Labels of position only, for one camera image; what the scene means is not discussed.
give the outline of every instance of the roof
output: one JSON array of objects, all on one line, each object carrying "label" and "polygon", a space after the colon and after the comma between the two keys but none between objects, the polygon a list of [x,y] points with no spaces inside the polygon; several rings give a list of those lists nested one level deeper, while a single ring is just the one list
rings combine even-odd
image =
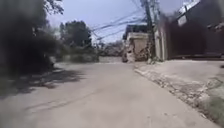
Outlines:
[{"label": "roof", "polygon": [[147,25],[128,25],[123,35],[124,40],[127,39],[128,33],[130,32],[147,33]]}]

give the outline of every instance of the utility pole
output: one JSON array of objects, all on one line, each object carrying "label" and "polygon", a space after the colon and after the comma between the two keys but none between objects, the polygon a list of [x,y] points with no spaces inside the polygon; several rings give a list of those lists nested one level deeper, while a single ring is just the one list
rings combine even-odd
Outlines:
[{"label": "utility pole", "polygon": [[153,61],[155,57],[155,36],[154,36],[154,27],[149,7],[148,0],[141,0],[142,6],[145,8],[146,18],[147,18],[147,28],[148,28],[148,43],[147,43],[147,57]]}]

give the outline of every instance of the road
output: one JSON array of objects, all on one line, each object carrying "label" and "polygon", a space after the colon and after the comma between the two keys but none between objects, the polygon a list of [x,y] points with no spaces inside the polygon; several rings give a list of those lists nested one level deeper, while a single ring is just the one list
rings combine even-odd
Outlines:
[{"label": "road", "polygon": [[218,128],[131,64],[59,66],[55,88],[0,101],[1,128]]}]

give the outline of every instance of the sky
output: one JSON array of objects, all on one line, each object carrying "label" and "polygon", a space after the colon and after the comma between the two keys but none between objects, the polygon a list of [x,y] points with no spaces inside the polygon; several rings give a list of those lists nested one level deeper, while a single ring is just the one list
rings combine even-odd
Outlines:
[{"label": "sky", "polygon": [[[180,9],[185,0],[159,0],[159,6],[165,13],[172,13]],[[138,10],[137,13],[123,21],[131,21],[144,17],[140,0],[63,0],[61,6],[64,8],[63,15],[49,15],[48,19],[52,26],[59,26],[61,22],[84,21],[90,29],[104,26],[117,19],[128,16]],[[125,25],[95,31],[100,37],[114,34],[103,38],[104,42],[113,42],[122,39],[126,28]]]}]

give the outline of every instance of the power line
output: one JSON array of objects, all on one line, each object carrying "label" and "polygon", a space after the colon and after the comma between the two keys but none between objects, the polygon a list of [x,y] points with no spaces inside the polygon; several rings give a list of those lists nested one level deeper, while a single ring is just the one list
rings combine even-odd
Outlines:
[{"label": "power line", "polygon": [[126,19],[126,18],[129,18],[129,17],[131,17],[131,16],[133,16],[133,15],[139,13],[139,12],[141,12],[140,9],[138,9],[138,10],[136,10],[136,11],[134,11],[134,12],[131,12],[130,14],[125,15],[125,16],[123,16],[123,17],[121,17],[121,18],[119,18],[119,19],[117,19],[117,20],[115,20],[115,21],[113,21],[113,22],[107,23],[107,24],[104,25],[104,26],[93,28],[92,30],[100,29],[100,28],[105,27],[105,26],[111,26],[111,25],[113,25],[113,24],[115,24],[115,23],[117,23],[117,22],[120,22],[120,21],[122,21],[122,20],[124,20],[124,19]]},{"label": "power line", "polygon": [[131,1],[132,1],[132,3],[135,5],[135,7],[136,7],[137,9],[141,9],[141,8],[138,6],[138,4],[136,3],[135,0],[131,0]]},{"label": "power line", "polygon": [[129,24],[129,23],[141,22],[143,20],[144,19],[137,19],[137,20],[132,20],[132,21],[120,22],[120,23],[117,23],[117,24],[106,25],[106,26],[102,26],[102,27],[100,27],[98,29],[93,29],[92,31],[99,31],[99,30],[110,28],[110,27],[114,27],[114,26],[120,26],[120,25],[124,25],[124,24]]},{"label": "power line", "polygon": [[113,36],[113,35],[116,35],[116,34],[119,34],[120,32],[123,32],[123,31],[125,31],[125,30],[126,30],[126,29],[121,29],[121,30],[119,30],[119,31],[116,31],[116,32],[113,32],[113,33],[111,33],[111,34],[105,35],[105,36],[101,37],[101,39],[103,39],[103,38],[107,38],[107,37],[109,37],[109,36]]}]

